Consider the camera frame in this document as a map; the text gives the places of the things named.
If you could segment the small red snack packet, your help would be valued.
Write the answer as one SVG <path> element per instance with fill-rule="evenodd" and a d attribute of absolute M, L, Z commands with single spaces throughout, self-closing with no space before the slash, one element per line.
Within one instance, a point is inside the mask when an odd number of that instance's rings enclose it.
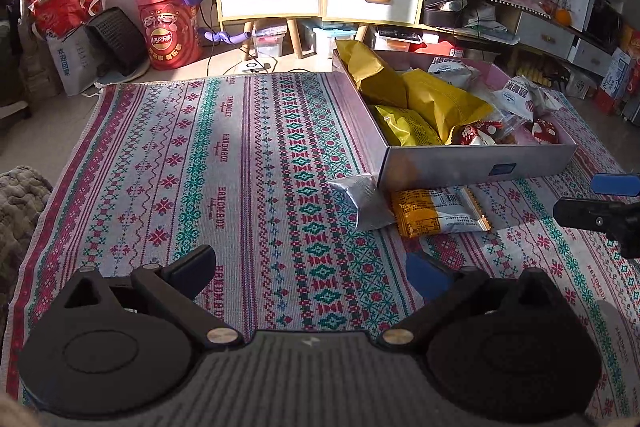
<path fill-rule="evenodd" d="M 539 118 L 530 126 L 530 134 L 541 144 L 559 144 L 559 132 L 552 122 Z"/>

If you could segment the orange gold snack bar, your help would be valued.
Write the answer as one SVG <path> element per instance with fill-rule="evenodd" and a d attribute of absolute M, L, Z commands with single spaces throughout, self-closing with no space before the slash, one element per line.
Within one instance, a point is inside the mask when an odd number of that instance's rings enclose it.
<path fill-rule="evenodd" d="M 484 210 L 466 186 L 394 192 L 390 205 L 399 234 L 406 239 L 491 230 Z"/>

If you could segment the white pecan snack packet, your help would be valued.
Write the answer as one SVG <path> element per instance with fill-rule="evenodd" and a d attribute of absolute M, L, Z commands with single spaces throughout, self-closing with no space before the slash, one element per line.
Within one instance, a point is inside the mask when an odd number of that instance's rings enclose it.
<path fill-rule="evenodd" d="M 512 77 L 494 95 L 503 109 L 529 122 L 563 107 L 550 91 L 523 76 Z"/>

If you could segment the plain yellow snack packet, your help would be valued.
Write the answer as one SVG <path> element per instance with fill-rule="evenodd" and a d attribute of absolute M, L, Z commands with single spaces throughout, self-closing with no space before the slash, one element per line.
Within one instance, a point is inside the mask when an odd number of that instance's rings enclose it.
<path fill-rule="evenodd" d="M 430 124 L 446 145 L 454 141 L 458 128 L 484 120 L 494 111 L 482 98 L 450 86 L 422 69 L 404 72 L 401 78 L 407 88 L 408 107 Z"/>

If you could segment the white green snack packet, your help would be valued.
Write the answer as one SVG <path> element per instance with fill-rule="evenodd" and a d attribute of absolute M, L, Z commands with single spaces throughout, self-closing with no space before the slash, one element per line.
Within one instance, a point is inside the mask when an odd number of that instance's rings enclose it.
<path fill-rule="evenodd" d="M 458 60 L 449 60 L 448 57 L 436 57 L 428 66 L 427 72 L 439 78 L 450 86 L 461 90 L 468 90 L 475 80 L 480 78 L 480 71 Z"/>

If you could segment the glossy yellow snack packet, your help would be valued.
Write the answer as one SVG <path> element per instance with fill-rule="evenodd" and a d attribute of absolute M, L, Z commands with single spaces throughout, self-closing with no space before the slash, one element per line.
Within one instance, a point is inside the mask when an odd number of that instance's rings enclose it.
<path fill-rule="evenodd" d="M 391 146 L 439 146 L 438 133 L 414 110 L 370 105 L 370 112 Z"/>

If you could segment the yellow waffle sandwich packet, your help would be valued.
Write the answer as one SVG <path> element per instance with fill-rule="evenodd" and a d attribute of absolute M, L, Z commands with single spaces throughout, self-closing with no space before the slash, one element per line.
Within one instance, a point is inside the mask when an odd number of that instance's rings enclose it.
<path fill-rule="evenodd" d="M 408 107 L 404 80 L 378 54 L 358 40 L 336 40 L 335 45 L 357 90 L 368 103 Z"/>

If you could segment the silver foil packet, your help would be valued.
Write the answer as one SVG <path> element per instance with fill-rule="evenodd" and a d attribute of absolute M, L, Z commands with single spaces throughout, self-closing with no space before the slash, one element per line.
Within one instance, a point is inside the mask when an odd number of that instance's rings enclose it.
<path fill-rule="evenodd" d="M 329 186 L 342 191 L 356 209 L 356 230 L 375 231 L 396 223 L 382 192 L 376 188 L 374 176 L 357 173 L 329 181 Z"/>

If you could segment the patterned woven floor mat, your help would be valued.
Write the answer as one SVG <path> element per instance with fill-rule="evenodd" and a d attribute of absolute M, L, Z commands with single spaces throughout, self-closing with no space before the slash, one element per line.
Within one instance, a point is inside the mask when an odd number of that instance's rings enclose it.
<path fill-rule="evenodd" d="M 616 161 L 569 105 L 577 150 L 556 176 L 474 187 L 491 230 L 401 239 L 359 232 L 332 181 L 371 169 L 355 115 L 323 74 L 218 77 L 105 89 L 58 179 L 9 306 L 1 388 L 21 399 L 17 355 L 73 273 L 106 277 L 215 249 L 198 302 L 244 334 L 256 329 L 381 332 L 423 303 L 412 254 L 493 277 L 546 271 L 598 346 L 588 413 L 639 412 L 639 265 L 598 233 L 561 228 L 562 197 L 589 197 Z"/>

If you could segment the grey knitted blanket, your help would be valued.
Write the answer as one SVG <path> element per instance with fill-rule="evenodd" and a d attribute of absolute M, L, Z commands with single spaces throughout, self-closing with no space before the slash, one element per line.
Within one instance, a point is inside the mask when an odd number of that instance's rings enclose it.
<path fill-rule="evenodd" d="M 37 170 L 17 166 L 1 175 L 0 261 L 1 314 L 6 315 L 41 213 L 51 195 L 51 183 Z"/>

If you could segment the pink silver cardboard box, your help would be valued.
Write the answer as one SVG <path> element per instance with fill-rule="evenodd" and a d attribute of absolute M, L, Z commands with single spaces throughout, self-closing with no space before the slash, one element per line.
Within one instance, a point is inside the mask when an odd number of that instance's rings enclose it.
<path fill-rule="evenodd" d="M 552 144 L 536 140 L 525 124 L 516 124 L 500 132 L 506 138 L 504 143 L 495 139 L 492 144 L 460 144 L 461 128 L 457 126 L 440 145 L 396 146 L 386 139 L 337 52 L 333 53 L 332 67 L 328 87 L 345 141 L 355 151 L 358 169 L 371 173 L 381 191 L 554 176 L 577 152 L 576 141 L 560 121 L 566 114 L 564 109 L 546 117 L 558 132 Z"/>

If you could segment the black mesh basket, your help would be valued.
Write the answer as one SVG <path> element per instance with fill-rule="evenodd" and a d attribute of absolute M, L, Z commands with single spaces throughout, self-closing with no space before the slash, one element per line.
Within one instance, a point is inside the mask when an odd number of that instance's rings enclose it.
<path fill-rule="evenodd" d="M 142 32 L 117 6 L 91 17 L 86 27 L 120 75 L 131 75 L 148 58 Z"/>

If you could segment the red cylindrical snack drum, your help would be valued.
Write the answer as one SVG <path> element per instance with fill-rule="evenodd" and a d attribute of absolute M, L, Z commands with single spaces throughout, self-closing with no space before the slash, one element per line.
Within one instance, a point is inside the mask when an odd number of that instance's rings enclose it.
<path fill-rule="evenodd" d="M 136 0 L 151 66 L 177 69 L 201 56 L 196 7 L 183 0 Z"/>

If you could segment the red shopping bag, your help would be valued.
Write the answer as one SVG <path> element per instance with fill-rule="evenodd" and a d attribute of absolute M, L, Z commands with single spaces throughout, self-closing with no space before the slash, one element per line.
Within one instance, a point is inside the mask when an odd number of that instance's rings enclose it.
<path fill-rule="evenodd" d="M 43 38 L 63 39 L 105 10 L 106 0 L 28 0 L 32 29 Z"/>

